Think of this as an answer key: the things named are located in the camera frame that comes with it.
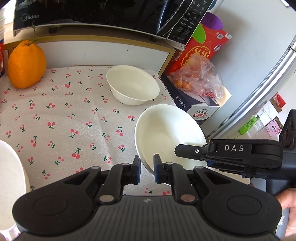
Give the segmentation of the person right hand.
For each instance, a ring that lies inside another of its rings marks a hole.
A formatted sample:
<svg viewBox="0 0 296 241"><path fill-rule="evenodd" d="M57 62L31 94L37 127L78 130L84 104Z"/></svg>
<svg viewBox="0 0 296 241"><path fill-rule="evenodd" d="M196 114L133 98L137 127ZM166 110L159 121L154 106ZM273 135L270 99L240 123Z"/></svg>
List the person right hand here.
<svg viewBox="0 0 296 241"><path fill-rule="evenodd" d="M276 196L276 199L281 204L281 207L283 210L286 208L290 209L285 237L281 240L295 240L295 229L296 229L295 188L289 188L284 190L283 192L281 192Z"/></svg>

